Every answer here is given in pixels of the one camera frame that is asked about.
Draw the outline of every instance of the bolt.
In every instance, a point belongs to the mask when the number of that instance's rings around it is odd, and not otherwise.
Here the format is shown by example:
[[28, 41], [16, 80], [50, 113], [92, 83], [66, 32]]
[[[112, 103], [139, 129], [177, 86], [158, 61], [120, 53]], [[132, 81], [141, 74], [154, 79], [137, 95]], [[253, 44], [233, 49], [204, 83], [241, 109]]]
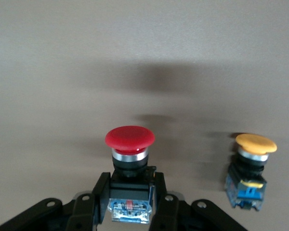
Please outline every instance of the bolt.
[[206, 203], [204, 203], [204, 202], [202, 202], [202, 201], [199, 201], [199, 202], [197, 203], [197, 205], [198, 205], [199, 208], [206, 208], [206, 207], [207, 207]]
[[170, 195], [165, 196], [166, 201], [173, 201], [173, 197]]

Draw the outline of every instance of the button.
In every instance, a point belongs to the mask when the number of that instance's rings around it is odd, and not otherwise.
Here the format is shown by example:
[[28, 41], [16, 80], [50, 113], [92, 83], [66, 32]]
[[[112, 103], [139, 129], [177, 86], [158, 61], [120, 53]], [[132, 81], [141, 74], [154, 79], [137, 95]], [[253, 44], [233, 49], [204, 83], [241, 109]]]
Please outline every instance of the button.
[[153, 144], [153, 132], [140, 126], [123, 126], [107, 133], [106, 144], [124, 154], [135, 154]]
[[243, 150], [254, 155], [265, 155], [277, 150], [277, 145], [272, 140], [256, 134], [240, 134], [236, 137], [236, 142]]

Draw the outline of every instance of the red button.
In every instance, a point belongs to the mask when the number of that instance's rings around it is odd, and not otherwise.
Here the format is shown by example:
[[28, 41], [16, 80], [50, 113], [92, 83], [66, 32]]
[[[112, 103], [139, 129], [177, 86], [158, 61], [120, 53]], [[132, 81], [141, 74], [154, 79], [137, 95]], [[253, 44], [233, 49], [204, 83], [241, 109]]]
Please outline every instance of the red button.
[[154, 142], [154, 134], [140, 126], [123, 126], [107, 133], [106, 144], [123, 154], [136, 154]]

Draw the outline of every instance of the yellow button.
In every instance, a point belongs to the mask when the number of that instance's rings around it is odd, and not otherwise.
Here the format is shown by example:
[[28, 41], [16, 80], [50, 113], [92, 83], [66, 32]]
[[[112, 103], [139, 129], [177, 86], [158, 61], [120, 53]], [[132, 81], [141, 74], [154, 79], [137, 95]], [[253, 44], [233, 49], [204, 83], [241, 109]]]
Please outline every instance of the yellow button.
[[255, 134], [240, 134], [236, 137], [236, 142], [243, 150], [254, 155], [265, 155], [277, 150], [272, 140]]

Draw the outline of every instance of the silver metal ring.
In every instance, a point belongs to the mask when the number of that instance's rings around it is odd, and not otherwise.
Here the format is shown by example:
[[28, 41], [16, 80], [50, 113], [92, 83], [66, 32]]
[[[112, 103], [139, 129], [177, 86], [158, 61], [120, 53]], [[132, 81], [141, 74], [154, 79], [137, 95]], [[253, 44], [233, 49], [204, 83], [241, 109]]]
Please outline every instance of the silver metal ring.
[[148, 148], [146, 148], [143, 152], [135, 154], [135, 155], [120, 154], [120, 153], [117, 153], [114, 148], [112, 149], [112, 156], [116, 160], [122, 161], [122, 162], [135, 162], [135, 161], [143, 160], [148, 156], [148, 154], [149, 154]]
[[243, 156], [247, 159], [250, 159], [250, 160], [255, 160], [255, 161], [264, 162], [269, 158], [269, 154], [265, 154], [265, 155], [250, 154], [250, 153], [246, 152], [245, 150], [243, 150], [241, 147], [239, 147], [238, 152], [241, 156]]

